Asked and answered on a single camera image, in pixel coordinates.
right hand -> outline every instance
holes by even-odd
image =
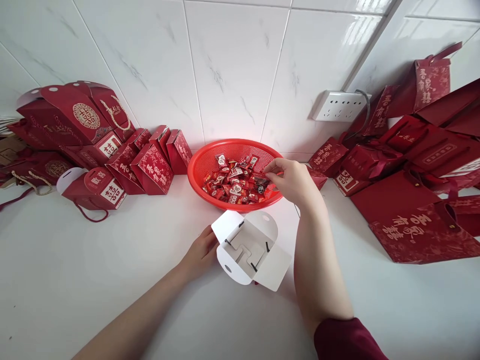
[[[277,157],[263,169],[263,172],[280,190],[281,194],[300,209],[315,206],[320,192],[306,165]]]

wall tile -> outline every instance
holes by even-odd
[[[392,0],[293,0],[291,6],[300,9],[384,14],[391,2]]]
[[[1,44],[0,64],[0,116],[20,117],[17,99],[38,84]]]
[[[7,1],[0,11],[0,42],[41,85],[91,80],[120,92],[72,1]],[[130,117],[136,123],[133,114]]]
[[[377,94],[385,85],[396,84],[415,59],[423,59],[442,49],[467,41],[479,29],[474,22],[404,18],[389,46],[375,58],[369,57],[350,89]]]
[[[167,124],[203,146],[183,3],[75,2],[140,125]]]
[[[277,7],[289,7],[292,0],[208,0],[214,3],[231,3],[244,5],[267,5]]]
[[[479,0],[416,0],[410,15],[480,20]]]
[[[205,141],[259,141],[289,10],[185,3]]]
[[[452,56],[450,87],[454,91],[480,78],[480,30]]]
[[[279,152],[314,153],[328,137],[349,126],[308,116],[325,90],[341,90],[380,20],[380,16],[291,11],[263,143]]]

white paper box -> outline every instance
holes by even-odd
[[[264,211],[252,211],[245,217],[227,210],[211,228],[220,242],[216,257],[223,270],[237,283],[252,280],[277,291],[292,257],[276,244],[279,228]]]

red basket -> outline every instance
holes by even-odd
[[[205,145],[193,155],[188,165],[188,181],[193,190],[195,190],[198,196],[202,199],[223,210],[248,213],[266,208],[282,198],[282,194],[280,194],[279,191],[269,191],[269,194],[265,196],[265,201],[250,205],[237,205],[217,200],[207,194],[202,190],[204,177],[208,173],[219,170],[219,164],[215,158],[215,155],[218,154],[225,154],[227,159],[234,159],[237,161],[241,161],[246,156],[258,155],[259,159],[255,164],[255,171],[257,173],[262,172],[264,167],[272,162],[273,159],[282,157],[271,147],[252,140],[225,139]],[[274,187],[275,185],[271,183],[268,186],[268,189],[273,189]]]

power outlet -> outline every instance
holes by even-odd
[[[316,121],[351,123],[366,105],[361,93],[325,91],[312,118]]]

